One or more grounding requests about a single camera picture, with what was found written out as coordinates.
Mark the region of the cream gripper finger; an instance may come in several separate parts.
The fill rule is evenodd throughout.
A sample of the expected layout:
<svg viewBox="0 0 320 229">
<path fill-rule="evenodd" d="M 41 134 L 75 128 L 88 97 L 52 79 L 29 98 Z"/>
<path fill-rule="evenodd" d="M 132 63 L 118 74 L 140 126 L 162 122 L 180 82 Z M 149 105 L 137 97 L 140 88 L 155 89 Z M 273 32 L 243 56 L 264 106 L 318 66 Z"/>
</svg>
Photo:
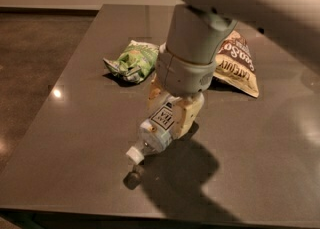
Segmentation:
<svg viewBox="0 0 320 229">
<path fill-rule="evenodd" d="M 203 104 L 204 96 L 202 93 L 178 98 L 173 103 L 174 125 L 171 134 L 174 139 L 181 138 L 189 131 Z"/>
<path fill-rule="evenodd" d="M 168 98 L 169 93 L 160 83 L 158 76 L 155 75 L 150 83 L 147 107 L 149 110 L 155 110 L 160 107 Z"/>
</svg>

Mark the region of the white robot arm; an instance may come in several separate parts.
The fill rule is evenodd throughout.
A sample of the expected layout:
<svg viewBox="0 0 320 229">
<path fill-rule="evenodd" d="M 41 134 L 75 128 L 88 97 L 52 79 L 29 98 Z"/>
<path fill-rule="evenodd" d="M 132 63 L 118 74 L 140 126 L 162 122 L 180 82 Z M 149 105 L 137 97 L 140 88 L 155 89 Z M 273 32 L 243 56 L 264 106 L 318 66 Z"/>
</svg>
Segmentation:
<svg viewBox="0 0 320 229">
<path fill-rule="evenodd" d="M 179 97 L 172 136 L 190 129 L 216 68 L 214 58 L 241 21 L 260 31 L 317 72 L 320 0 L 182 0 L 160 46 L 152 88 Z"/>
</svg>

